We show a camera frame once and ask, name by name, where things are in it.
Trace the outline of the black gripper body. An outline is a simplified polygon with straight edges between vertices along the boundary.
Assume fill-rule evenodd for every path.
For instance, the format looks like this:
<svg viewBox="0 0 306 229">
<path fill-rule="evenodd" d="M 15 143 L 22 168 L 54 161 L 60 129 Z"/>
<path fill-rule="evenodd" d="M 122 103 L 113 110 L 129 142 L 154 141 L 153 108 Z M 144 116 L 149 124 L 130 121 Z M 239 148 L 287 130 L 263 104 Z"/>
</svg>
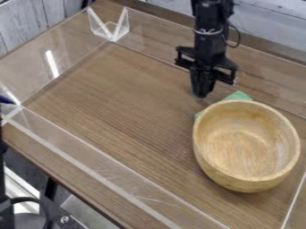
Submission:
<svg viewBox="0 0 306 229">
<path fill-rule="evenodd" d="M 177 46 L 174 65 L 189 72 L 195 69 L 201 72 L 213 72 L 216 81 L 232 85 L 237 71 L 236 63 L 225 56 L 228 44 L 228 28 L 205 32 L 193 30 L 195 43 L 192 47 Z"/>
</svg>

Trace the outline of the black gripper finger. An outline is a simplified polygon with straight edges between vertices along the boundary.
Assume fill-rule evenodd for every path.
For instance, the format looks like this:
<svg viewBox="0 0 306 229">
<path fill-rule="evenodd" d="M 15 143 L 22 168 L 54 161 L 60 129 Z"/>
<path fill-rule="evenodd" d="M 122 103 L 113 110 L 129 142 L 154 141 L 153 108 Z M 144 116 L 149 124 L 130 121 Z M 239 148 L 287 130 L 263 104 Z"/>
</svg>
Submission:
<svg viewBox="0 0 306 229">
<path fill-rule="evenodd" d="M 201 72 L 195 69 L 191 69 L 189 70 L 189 79 L 191 79 L 192 93 L 197 97 L 203 97 L 204 96 L 204 80 L 203 80 Z"/>
<path fill-rule="evenodd" d="M 211 91 L 213 90 L 215 82 L 216 82 L 216 76 L 213 72 L 204 72 L 203 73 L 204 78 L 204 86 L 203 86 L 203 95 L 207 96 Z"/>
</svg>

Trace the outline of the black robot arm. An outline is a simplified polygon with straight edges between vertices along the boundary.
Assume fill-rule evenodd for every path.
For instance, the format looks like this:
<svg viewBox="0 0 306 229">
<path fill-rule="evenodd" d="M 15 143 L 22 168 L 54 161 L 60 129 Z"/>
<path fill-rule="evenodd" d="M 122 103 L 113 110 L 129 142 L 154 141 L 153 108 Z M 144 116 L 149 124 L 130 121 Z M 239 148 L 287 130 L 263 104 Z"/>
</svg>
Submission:
<svg viewBox="0 0 306 229">
<path fill-rule="evenodd" d="M 193 46 L 177 46 L 174 64 L 189 71 L 192 93 L 204 98 L 216 81 L 233 84 L 237 64 L 225 56 L 229 37 L 232 0 L 189 0 Z"/>
</svg>

